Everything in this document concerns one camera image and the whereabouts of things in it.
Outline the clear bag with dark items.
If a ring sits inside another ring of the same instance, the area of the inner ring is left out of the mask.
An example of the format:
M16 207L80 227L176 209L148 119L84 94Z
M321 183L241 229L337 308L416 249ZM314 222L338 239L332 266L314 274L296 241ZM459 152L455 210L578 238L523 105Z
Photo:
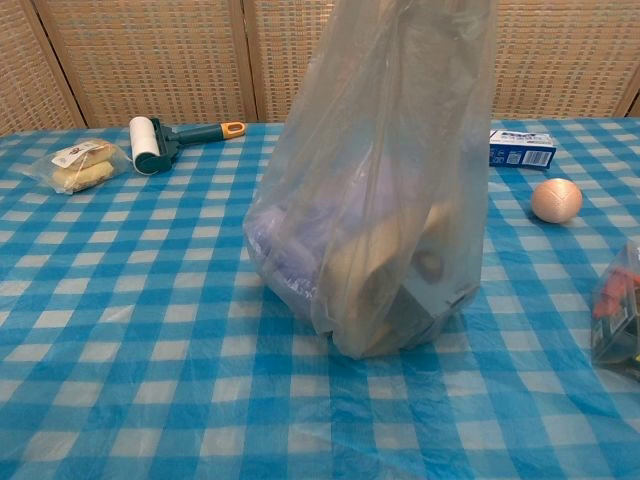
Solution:
M627 242L592 296L594 364L640 382L640 246Z

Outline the packaged biscuits in clear wrapper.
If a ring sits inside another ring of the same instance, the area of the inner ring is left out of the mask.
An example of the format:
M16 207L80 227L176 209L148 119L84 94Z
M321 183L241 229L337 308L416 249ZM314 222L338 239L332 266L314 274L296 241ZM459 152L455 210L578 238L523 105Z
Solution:
M90 138L36 159L19 172L56 193L71 195L100 185L131 167L131 159L119 146Z

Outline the pinkish egg-shaped ball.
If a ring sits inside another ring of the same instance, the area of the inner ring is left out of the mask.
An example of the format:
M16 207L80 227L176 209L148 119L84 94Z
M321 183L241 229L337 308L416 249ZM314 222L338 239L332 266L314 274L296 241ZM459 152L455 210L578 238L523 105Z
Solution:
M562 224L572 220L581 210L583 196L579 187L562 178L539 184L531 198L533 213L542 221Z

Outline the blue white checkered tablecloth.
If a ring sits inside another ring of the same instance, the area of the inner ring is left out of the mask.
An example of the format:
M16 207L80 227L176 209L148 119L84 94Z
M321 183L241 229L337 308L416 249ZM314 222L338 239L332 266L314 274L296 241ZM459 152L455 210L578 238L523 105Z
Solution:
M506 128L553 137L580 214L536 221L544 174L493 170L475 301L359 361L244 249L280 125L73 196L23 169L90 131L0 138L0 480L640 480L640 382L589 349L598 278L640 242L640 119Z

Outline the blue and white toothpaste box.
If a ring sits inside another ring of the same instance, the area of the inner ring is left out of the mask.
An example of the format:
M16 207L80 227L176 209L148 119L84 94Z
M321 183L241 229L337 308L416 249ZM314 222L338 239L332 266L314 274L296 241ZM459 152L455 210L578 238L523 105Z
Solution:
M491 130L489 165L547 170L556 152L549 134Z

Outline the woven rattan folding screen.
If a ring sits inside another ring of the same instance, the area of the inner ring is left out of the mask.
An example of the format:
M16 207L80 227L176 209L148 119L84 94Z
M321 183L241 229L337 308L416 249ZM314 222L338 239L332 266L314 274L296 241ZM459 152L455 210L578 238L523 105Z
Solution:
M0 0L0 136L283 121L351 0ZM640 117L640 0L498 0L498 119Z

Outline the translucent plastic bag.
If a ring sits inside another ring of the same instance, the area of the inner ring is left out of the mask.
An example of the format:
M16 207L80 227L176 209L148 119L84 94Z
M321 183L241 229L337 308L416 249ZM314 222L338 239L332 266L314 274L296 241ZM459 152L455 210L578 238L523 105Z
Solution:
M352 358L480 285L497 0L339 0L244 220L264 283Z

